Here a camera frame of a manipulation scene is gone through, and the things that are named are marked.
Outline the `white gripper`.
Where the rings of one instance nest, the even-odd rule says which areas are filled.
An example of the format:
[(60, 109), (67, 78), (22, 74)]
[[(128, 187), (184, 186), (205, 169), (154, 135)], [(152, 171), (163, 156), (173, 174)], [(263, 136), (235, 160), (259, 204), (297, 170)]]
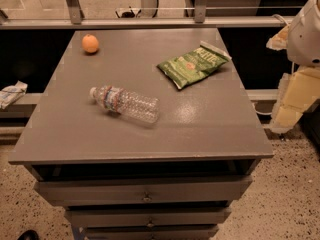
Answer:
[(320, 98), (319, 2), (308, 0), (290, 27), (283, 27), (266, 43), (267, 48), (276, 51), (287, 48), (288, 59), (302, 65), (293, 74), (284, 73), (280, 79), (271, 114), (270, 130), (273, 133), (284, 134), (291, 130)]

